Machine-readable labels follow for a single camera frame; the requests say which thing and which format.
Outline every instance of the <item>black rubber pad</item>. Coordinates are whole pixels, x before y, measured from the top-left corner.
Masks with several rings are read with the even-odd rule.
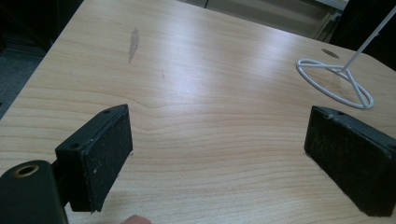
[[[56,149],[73,211],[101,211],[133,149],[128,105],[100,112]]]
[[[362,212],[392,214],[395,139],[340,111],[313,106],[304,148]]]

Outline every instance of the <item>black furniture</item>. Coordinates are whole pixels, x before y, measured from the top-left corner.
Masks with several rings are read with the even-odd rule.
[[[0,20],[48,51],[81,3],[82,0],[0,0]]]
[[[349,0],[331,44],[357,50],[396,6],[396,0]],[[380,31],[364,53],[396,71],[396,16]]]

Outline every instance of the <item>light wood tabletop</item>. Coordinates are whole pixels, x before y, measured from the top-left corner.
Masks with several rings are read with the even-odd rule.
[[[55,161],[95,114],[128,104],[134,155],[103,211],[67,205],[70,223],[396,223],[364,215],[304,154],[312,105],[396,137],[396,72],[367,55],[351,65],[375,98],[360,110],[296,70],[301,58],[345,64],[353,53],[178,1],[86,0],[0,121],[0,173]],[[314,77],[356,98],[340,77]]]

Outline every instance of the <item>gray carpet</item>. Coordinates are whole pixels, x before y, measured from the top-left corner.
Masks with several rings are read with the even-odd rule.
[[[6,49],[0,54],[0,119],[44,55],[45,52],[32,43],[14,37],[6,39]]]

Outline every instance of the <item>finger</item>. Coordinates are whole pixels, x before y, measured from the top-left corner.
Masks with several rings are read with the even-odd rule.
[[[152,223],[145,217],[133,215],[131,217],[128,217],[128,219],[126,219],[121,224],[152,224]]]

